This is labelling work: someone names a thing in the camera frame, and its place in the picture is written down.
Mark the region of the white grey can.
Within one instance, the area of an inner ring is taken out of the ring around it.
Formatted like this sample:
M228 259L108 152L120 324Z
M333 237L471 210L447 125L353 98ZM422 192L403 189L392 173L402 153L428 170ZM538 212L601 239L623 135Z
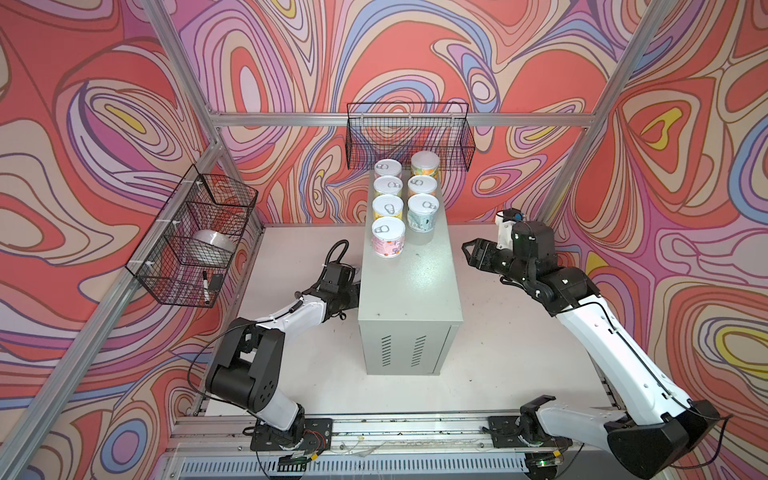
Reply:
M405 244L405 225L396 217L380 217L371 227L372 247L383 258L395 258L402 253Z

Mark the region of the teal can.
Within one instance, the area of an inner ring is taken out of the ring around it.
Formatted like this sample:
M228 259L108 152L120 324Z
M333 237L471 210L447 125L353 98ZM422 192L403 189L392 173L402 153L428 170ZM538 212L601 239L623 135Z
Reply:
M439 206L438 199L431 194L419 193L411 196L408 199L408 226L418 233L432 231Z

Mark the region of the orange red labelled can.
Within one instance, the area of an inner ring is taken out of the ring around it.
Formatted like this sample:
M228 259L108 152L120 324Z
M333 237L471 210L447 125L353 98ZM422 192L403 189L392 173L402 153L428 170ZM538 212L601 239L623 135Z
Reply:
M438 182L431 175L414 175L408 179L407 188L409 197L417 194L434 195Z

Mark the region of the yellow can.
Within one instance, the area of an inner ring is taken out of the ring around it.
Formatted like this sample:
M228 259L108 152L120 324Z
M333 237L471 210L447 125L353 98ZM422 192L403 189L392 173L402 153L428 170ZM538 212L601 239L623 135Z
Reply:
M372 209L375 220L383 217L401 219L403 207L403 200L399 196L392 194L379 195L375 197L372 202Z

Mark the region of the orange green lidded can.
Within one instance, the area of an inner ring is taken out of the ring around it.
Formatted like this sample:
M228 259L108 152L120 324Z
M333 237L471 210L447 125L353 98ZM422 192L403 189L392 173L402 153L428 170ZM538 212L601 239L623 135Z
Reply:
M412 176L430 176L436 178L440 167L440 157L433 151L422 150L414 153L410 160Z

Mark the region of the green labelled can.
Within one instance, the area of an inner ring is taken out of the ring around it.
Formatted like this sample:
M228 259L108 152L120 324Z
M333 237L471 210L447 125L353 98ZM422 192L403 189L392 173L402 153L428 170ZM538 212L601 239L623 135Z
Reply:
M383 175L377 177L373 182L374 193L376 197L383 195L402 196L403 182L399 177L392 175Z

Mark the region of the pink labelled can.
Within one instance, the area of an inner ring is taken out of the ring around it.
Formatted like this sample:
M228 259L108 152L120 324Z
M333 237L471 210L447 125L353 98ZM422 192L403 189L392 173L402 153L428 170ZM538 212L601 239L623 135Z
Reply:
M382 176L400 178L402 175L402 164L394 159L382 159L374 164L374 173L377 178Z

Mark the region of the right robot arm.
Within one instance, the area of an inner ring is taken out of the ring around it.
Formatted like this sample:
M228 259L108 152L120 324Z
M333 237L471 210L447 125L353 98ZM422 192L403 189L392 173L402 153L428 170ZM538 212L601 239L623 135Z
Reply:
M541 395L519 409L515 423L497 430L538 447L567 438L611 453L629 473L651 479L691 453L717 424L707 400L692 399L650 359L611 312L581 269L559 265L554 232L539 221L502 214L497 240L463 243L469 266L523 290L586 349L621 398L622 409L569 406Z

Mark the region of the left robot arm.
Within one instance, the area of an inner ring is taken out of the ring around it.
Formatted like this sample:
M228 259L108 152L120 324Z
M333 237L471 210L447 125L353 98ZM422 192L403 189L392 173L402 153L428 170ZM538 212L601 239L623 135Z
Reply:
M356 269L344 261L350 242L327 252L318 279L290 305L256 320L238 317L222 335L203 384L204 393L255 416L281 434L305 432L303 407L278 388L284 347L359 305Z

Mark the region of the grey metal cabinet counter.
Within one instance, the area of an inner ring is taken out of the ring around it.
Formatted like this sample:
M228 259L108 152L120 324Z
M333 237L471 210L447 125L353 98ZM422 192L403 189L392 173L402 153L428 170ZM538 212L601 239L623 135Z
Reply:
M369 375L438 375L463 324L443 205L429 232L405 227L401 253L385 257L369 202L363 243L358 322Z

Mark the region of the black marker pen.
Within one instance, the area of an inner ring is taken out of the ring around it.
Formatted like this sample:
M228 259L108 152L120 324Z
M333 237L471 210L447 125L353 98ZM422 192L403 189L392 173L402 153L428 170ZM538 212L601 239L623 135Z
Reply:
M203 299L204 304L209 305L210 304L210 293L209 293L209 283L208 283L208 274L207 271L202 272L202 290L203 290Z

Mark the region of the white tape roll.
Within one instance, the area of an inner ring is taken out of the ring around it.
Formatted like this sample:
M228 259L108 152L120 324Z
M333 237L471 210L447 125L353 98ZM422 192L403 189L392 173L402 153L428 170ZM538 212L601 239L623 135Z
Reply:
M234 253L236 250L234 241L228 235L215 230L198 230L193 234L192 238L203 244L216 247L229 253Z

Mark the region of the green circuit board left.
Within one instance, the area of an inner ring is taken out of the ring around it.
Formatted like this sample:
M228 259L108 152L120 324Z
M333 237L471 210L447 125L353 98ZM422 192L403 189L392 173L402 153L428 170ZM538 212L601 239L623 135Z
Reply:
M280 472L305 471L308 465L318 458L317 453L310 455L286 455L278 459L277 468Z

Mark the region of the green circuit board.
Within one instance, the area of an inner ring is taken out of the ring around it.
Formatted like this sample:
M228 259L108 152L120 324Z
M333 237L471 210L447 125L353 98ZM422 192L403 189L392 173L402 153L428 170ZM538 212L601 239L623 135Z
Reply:
M527 453L526 465L532 469L557 469L563 463L563 454L559 450L543 453Z
M286 455L278 459L277 468L280 472L305 471L308 465L318 458L317 453L310 455Z

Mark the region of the green circuit board right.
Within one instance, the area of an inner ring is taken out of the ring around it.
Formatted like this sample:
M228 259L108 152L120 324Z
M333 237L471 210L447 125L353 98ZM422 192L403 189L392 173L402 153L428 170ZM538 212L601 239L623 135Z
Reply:
M532 469L557 469L563 463L563 454L559 450L543 453L527 453L526 465Z

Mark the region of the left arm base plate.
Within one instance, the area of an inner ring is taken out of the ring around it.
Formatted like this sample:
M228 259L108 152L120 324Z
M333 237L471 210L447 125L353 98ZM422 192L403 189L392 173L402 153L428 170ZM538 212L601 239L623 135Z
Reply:
M333 419L298 418L288 430L259 422L254 426L250 450L255 452L322 453L332 445Z

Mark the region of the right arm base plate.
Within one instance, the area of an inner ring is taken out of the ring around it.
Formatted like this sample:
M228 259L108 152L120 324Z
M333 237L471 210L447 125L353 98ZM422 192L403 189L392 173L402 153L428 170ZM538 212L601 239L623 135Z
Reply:
M483 429L495 448L539 447L542 442L530 431L530 422L525 416L490 416L488 426Z

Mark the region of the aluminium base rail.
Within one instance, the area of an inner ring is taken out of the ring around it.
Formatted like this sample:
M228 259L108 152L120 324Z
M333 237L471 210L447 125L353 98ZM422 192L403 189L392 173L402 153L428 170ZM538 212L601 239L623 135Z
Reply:
M485 453L495 450L488 418L515 416L515 410L399 414L330 414L329 455ZM176 422L168 451L246 454L250 439L242 430L251 416L186 417Z

